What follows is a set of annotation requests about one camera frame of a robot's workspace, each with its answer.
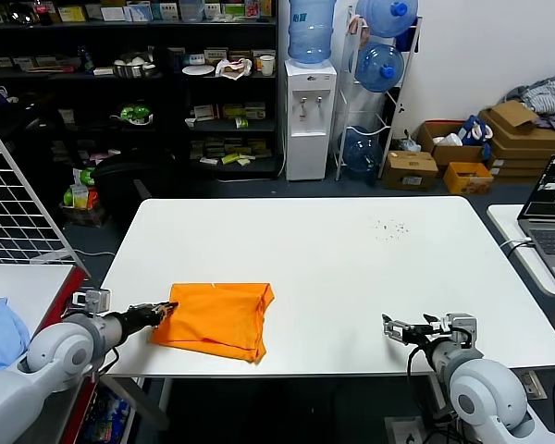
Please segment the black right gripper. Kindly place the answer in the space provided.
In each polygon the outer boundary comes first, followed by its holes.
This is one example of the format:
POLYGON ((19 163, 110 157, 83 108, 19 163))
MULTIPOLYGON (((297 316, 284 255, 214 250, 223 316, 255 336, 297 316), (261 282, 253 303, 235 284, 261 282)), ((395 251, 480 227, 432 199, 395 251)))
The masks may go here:
POLYGON ((423 318, 427 325, 410 325, 382 314, 383 332, 392 340, 401 340, 404 345, 427 347, 444 331, 448 331, 449 327, 445 317, 438 318, 431 314, 423 314, 423 318))

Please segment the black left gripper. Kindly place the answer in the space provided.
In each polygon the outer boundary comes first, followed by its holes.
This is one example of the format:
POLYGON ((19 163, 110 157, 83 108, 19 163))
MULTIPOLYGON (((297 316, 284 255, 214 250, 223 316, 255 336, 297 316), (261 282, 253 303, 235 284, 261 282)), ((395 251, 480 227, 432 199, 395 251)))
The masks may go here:
POLYGON ((119 315, 123 333, 136 333, 146 327, 156 327, 173 314, 177 302, 145 303, 131 306, 119 315))

